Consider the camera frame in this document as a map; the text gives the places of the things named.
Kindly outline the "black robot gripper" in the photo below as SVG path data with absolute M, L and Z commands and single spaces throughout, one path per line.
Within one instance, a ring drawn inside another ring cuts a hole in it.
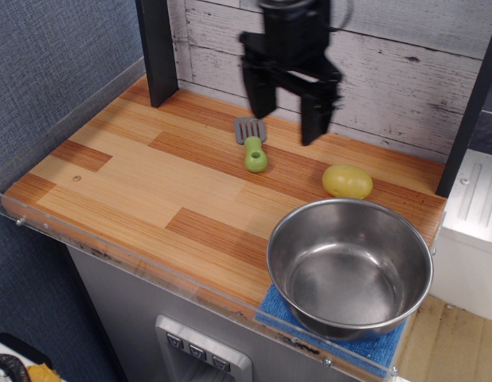
M 341 98 L 342 74 L 325 51 L 330 44 L 330 1 L 259 1 L 262 33 L 243 32 L 241 57 L 244 86 L 254 116 L 276 108 L 276 89 L 301 97 L 302 144 L 326 134 Z

